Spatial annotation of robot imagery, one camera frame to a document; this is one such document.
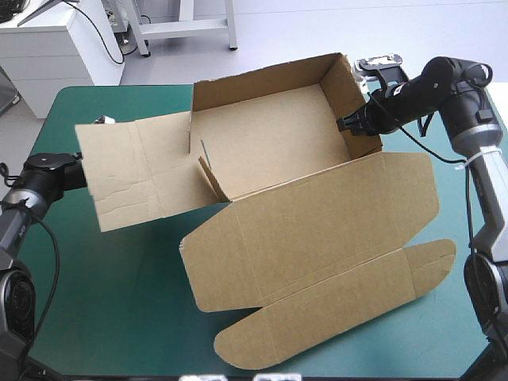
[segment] white cable tie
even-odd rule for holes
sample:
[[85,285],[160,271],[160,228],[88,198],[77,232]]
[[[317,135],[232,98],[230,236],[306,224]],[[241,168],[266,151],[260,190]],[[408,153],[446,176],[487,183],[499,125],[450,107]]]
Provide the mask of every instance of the white cable tie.
[[481,148],[475,155],[471,156],[469,159],[466,160],[465,163],[461,163],[455,167],[457,171],[463,171],[466,169],[466,167],[471,164],[471,162],[475,159],[478,159],[480,156],[483,156],[487,153],[492,152],[502,152],[502,150],[498,147],[488,147],[488,148]]

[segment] black wire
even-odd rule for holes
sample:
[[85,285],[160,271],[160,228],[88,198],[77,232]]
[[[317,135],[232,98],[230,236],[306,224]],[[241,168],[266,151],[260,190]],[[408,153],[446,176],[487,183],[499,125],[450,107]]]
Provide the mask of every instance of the black wire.
[[21,372],[19,377],[17,378],[17,381],[21,381],[23,377],[26,375],[26,372],[30,370],[30,367],[26,367],[24,371]]
[[129,54],[133,54],[136,50],[137,50],[137,46],[133,50],[131,50],[130,52],[128,52],[128,53],[122,53],[122,54],[125,57],[125,56],[128,56]]
[[148,19],[148,22],[150,24],[152,23],[152,19],[150,17],[148,17],[146,14],[141,14],[141,17],[146,17]]
[[378,102],[378,100],[376,98],[374,98],[371,93],[367,93],[369,98],[379,107],[380,110],[382,110],[388,117],[390,117],[391,119],[393,119],[395,125],[397,125],[397,127],[407,136],[409,137],[418,147],[420,147],[421,149],[423,149],[424,151],[426,151],[427,153],[429,153],[430,155],[434,156],[435,158],[441,160],[443,163],[447,163],[447,164],[458,164],[458,163],[465,163],[466,160],[464,159],[457,159],[457,160],[450,160],[450,159],[445,159],[443,156],[435,153],[433,150],[431,150],[430,148],[427,148],[426,146],[424,146],[422,143],[420,143],[416,138],[413,137],[413,135],[411,135],[410,133],[408,133],[406,131],[406,129],[404,129],[404,127],[402,127],[401,123],[397,120],[396,117],[394,117],[392,114],[390,114],[390,112],[381,104]]
[[111,52],[110,50],[108,49],[107,45],[106,45],[106,42],[104,41],[104,37],[102,37],[102,34],[101,32],[98,30],[97,28],[97,25],[92,21],[91,18],[88,17],[88,15],[86,13],[84,13],[80,8],[78,8],[77,6],[75,6],[74,4],[71,4],[70,2],[66,2],[65,0],[62,0],[64,3],[66,3],[68,6],[71,6],[72,8],[74,8],[75,10],[77,10],[78,12],[80,12],[91,24],[92,26],[94,27],[95,29],[95,32],[97,32],[99,38],[101,39],[101,42],[102,42],[102,45],[104,45],[104,49],[106,50],[106,53],[108,53],[108,56],[111,58],[111,60],[113,62],[115,62],[116,64],[118,65],[122,65],[124,62],[125,62],[125,57],[124,55],[122,54],[121,55],[121,61],[117,61],[114,59],[114,57],[111,55]]
[[44,320],[45,320],[46,316],[48,315],[49,308],[51,307],[53,298],[55,297],[56,287],[58,286],[58,279],[60,277],[60,249],[58,247],[58,242],[56,240],[56,236],[53,233],[53,231],[49,228],[49,226],[46,225],[45,222],[43,222],[37,215],[35,215],[35,213],[30,208],[28,208],[25,205],[25,202],[26,202],[26,200],[23,200],[22,202],[20,202],[18,204],[11,204],[9,202],[0,200],[0,205],[6,206],[7,209],[19,209],[19,210],[25,211],[26,213],[28,213],[30,215],[30,217],[35,222],[38,222],[39,225],[44,228],[46,233],[48,233],[48,235],[51,238],[52,245],[53,245],[53,252],[55,254],[55,274],[53,276],[53,283],[51,286],[51,290],[49,291],[48,298],[46,299],[46,304],[44,305],[44,309],[42,310],[42,313],[40,314],[39,321],[37,322],[37,326],[36,326],[35,331],[33,333],[33,338],[28,343],[28,345],[26,346],[25,351],[23,353],[24,358],[27,357],[28,352],[33,347],[33,344],[34,344],[35,340],[37,339],[37,336],[39,335],[40,328],[44,324]]
[[3,183],[6,187],[12,188],[13,184],[9,184],[9,181],[16,181],[19,179],[19,176],[11,176],[9,175],[9,167],[7,164],[0,163],[0,176],[3,177]]

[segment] cabinet drawer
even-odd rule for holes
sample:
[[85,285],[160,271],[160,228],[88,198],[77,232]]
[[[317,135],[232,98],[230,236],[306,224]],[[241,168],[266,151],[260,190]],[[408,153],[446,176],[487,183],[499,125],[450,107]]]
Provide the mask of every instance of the cabinet drawer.
[[0,67],[12,81],[89,77],[87,68],[79,56],[0,58]]
[[78,56],[67,31],[1,33],[0,57]]
[[48,116],[60,90],[70,86],[93,85],[91,79],[30,79],[13,81],[13,84],[38,118]]

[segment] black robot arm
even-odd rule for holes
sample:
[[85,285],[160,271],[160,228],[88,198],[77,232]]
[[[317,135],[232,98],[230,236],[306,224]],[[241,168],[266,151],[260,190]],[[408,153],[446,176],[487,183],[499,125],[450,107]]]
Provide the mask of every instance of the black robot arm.
[[[429,123],[421,123],[421,118],[439,112],[453,150],[467,159],[462,161],[472,173],[485,221],[471,237],[464,278],[491,344],[463,379],[508,379],[508,169],[499,148],[502,129],[484,89],[492,80],[492,69],[484,63],[436,57],[421,75],[407,80],[400,57],[380,58],[357,63],[365,75],[379,79],[381,89],[337,121],[339,129],[350,129],[353,135],[402,129],[410,135],[402,126],[418,121],[424,136]],[[457,161],[431,153],[448,163]]]
[[30,226],[44,224],[42,218],[50,205],[61,199],[65,191],[87,183],[80,154],[30,156],[19,176],[9,176],[5,164],[0,170],[10,187],[2,200],[0,215],[0,378],[17,381],[26,369],[26,355],[51,302],[50,296],[36,327],[35,288],[28,268],[17,254]]

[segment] green table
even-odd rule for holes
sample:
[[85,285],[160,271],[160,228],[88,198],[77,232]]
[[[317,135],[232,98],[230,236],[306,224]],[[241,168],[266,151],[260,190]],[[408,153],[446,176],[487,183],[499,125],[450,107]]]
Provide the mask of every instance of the green table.
[[[74,125],[90,123],[101,114],[131,121],[190,106],[191,86],[67,88],[56,98],[33,152],[78,151]],[[387,151],[418,150],[401,133],[383,140]],[[454,156],[438,117],[425,143]],[[313,376],[458,376],[484,348],[486,341],[462,280],[468,253],[464,173],[437,161],[434,168],[441,213],[411,244],[453,239],[457,259],[452,274],[424,298],[270,371]],[[200,312],[178,251],[182,237],[223,206],[100,233],[88,191],[68,192],[46,218],[60,240],[62,272],[31,355],[68,374],[252,374],[229,366],[213,350],[216,333],[251,311]],[[477,206],[474,211],[479,226]],[[41,227],[32,229],[20,257],[33,272],[40,311],[53,274],[52,247]]]

